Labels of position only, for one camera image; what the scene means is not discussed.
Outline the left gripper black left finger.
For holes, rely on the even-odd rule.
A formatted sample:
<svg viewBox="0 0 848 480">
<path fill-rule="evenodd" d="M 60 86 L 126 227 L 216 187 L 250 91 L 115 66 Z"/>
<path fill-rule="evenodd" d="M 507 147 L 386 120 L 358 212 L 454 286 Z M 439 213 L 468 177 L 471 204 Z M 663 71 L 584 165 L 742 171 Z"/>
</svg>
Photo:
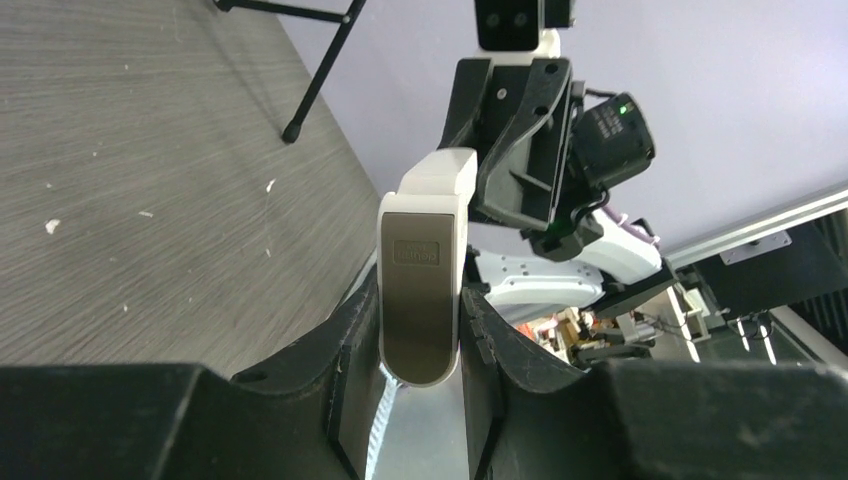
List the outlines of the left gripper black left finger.
<svg viewBox="0 0 848 480">
<path fill-rule="evenodd" d="M 361 479 L 379 401 L 369 274 L 323 323 L 231 378 L 200 364 L 1 371 L 5 479 Z"/>
</svg>

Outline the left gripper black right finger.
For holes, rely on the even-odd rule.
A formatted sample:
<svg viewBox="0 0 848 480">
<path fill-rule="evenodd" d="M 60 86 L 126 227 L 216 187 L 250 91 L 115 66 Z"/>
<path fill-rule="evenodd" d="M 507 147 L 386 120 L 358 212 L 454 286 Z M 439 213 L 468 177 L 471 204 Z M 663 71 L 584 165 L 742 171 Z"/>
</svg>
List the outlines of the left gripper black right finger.
<svg viewBox="0 0 848 480">
<path fill-rule="evenodd" d="M 821 364 L 614 360 L 588 372 L 460 301 L 473 479 L 843 479 L 847 375 Z"/>
</svg>

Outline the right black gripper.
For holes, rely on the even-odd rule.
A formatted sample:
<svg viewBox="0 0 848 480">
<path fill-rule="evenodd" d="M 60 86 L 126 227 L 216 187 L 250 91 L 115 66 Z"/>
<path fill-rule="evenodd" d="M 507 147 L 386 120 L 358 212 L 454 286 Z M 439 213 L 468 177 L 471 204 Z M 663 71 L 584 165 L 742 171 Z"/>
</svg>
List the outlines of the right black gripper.
<svg viewBox="0 0 848 480">
<path fill-rule="evenodd" d="M 440 145 L 477 153 L 472 222 L 517 230 L 548 260 L 571 260 L 601 239 L 595 211 L 656 148 L 629 93 L 596 95 L 601 103 L 585 108 L 566 58 L 458 62 Z"/>
</svg>

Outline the olive green white stapler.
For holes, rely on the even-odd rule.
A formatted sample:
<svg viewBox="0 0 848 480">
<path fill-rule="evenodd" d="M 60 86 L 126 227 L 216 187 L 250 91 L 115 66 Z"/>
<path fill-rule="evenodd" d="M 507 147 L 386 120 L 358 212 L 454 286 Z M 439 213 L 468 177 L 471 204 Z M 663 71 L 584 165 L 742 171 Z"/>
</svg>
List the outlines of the olive green white stapler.
<svg viewBox="0 0 848 480">
<path fill-rule="evenodd" d="M 457 364 L 477 167 L 471 148 L 433 151 L 379 206 L 380 355 L 388 372 L 410 386 L 437 385 Z"/>
</svg>

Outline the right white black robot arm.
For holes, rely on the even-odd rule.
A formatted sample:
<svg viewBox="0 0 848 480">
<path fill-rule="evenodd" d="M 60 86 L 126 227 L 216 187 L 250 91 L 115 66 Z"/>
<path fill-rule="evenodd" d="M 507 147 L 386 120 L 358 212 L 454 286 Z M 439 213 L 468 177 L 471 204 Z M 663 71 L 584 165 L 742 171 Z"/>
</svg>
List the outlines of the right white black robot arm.
<svg viewBox="0 0 848 480">
<path fill-rule="evenodd" d="M 477 155 L 472 222 L 518 232 L 530 254 L 466 251 L 463 284 L 493 305 L 632 310 L 674 280 L 643 220 L 612 213 L 615 186 L 646 171 L 655 143 L 635 99 L 593 91 L 569 60 L 457 64 L 441 138 Z"/>
</svg>

